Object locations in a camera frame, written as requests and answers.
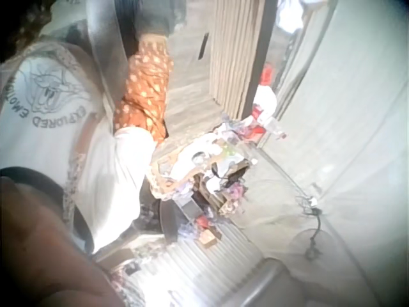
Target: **orange patterned sleeve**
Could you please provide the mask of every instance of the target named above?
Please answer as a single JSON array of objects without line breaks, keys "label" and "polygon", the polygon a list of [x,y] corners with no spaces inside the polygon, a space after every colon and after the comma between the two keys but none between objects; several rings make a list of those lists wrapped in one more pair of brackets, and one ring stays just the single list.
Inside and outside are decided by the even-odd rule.
[{"label": "orange patterned sleeve", "polygon": [[150,132],[157,145],[163,142],[166,93],[172,67],[165,40],[139,43],[139,52],[129,61],[126,93],[116,105],[115,132],[120,128],[140,127]]}]

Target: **fabric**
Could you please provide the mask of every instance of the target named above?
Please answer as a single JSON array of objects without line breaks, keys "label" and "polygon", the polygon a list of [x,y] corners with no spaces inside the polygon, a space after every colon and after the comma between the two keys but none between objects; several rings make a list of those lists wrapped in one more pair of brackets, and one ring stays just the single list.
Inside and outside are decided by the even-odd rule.
[{"label": "fabric", "polygon": [[304,9],[299,0],[281,0],[278,5],[275,24],[289,34],[302,29]]},{"label": "fabric", "polygon": [[[143,128],[148,128],[148,123],[123,126],[113,135],[112,121],[104,113],[95,82],[60,43],[31,46],[2,66],[1,75],[2,89],[5,84],[0,113],[1,168],[33,169],[64,187],[66,198],[88,224],[94,252],[98,251],[117,239],[139,215],[139,191],[155,149],[151,133]],[[153,96],[164,98],[158,93]],[[141,109],[148,106],[147,100],[141,101]],[[164,108],[162,101],[155,106]],[[77,139],[90,114],[101,119],[86,157],[74,159]]]},{"label": "fabric", "polygon": [[149,131],[157,144],[163,142],[166,89],[172,67],[166,43],[139,44],[138,54],[129,61],[127,92],[116,106],[116,130],[140,127]]}]

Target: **cartoon print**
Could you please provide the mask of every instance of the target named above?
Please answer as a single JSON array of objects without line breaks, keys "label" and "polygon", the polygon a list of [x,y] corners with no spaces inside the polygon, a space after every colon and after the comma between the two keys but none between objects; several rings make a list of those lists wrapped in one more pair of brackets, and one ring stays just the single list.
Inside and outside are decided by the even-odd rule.
[{"label": "cartoon print", "polygon": [[25,80],[26,99],[34,113],[56,113],[72,100],[89,100],[81,84],[67,80],[67,69],[60,65],[47,65],[27,61],[29,69],[19,70]]}]

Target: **corrugated metal sheet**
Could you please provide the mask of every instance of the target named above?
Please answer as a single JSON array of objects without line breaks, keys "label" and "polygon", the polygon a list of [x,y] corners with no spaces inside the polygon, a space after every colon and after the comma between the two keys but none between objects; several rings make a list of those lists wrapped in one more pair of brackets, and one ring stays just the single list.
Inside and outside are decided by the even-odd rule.
[{"label": "corrugated metal sheet", "polygon": [[241,118],[265,0],[215,0],[210,93],[231,118]]},{"label": "corrugated metal sheet", "polygon": [[210,249],[182,241],[132,276],[148,306],[171,293],[179,306],[217,306],[263,256],[232,224],[219,226],[222,240]]}]

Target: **white wall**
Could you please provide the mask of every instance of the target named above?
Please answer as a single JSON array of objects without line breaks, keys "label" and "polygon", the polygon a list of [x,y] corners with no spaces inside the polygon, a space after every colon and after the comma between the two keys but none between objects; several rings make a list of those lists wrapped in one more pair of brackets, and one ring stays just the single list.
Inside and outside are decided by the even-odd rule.
[{"label": "white wall", "polygon": [[[325,217],[385,306],[397,306],[396,290],[405,286],[407,272],[406,10],[397,1],[339,0],[282,118],[288,138],[269,139],[264,146],[307,193],[319,198]],[[251,189],[260,191],[263,174],[265,179],[275,176],[253,170]],[[294,201],[292,206],[276,203],[279,184],[271,182],[264,189],[273,199],[270,206],[268,191],[253,193],[247,212],[237,220],[265,256],[282,258],[290,270],[338,293],[348,306],[377,306],[339,242],[332,263],[319,274],[307,264],[304,271],[297,266],[286,252],[289,243],[314,221],[301,217]],[[290,195],[285,202],[291,203]],[[325,225],[323,229],[330,232]]]}]

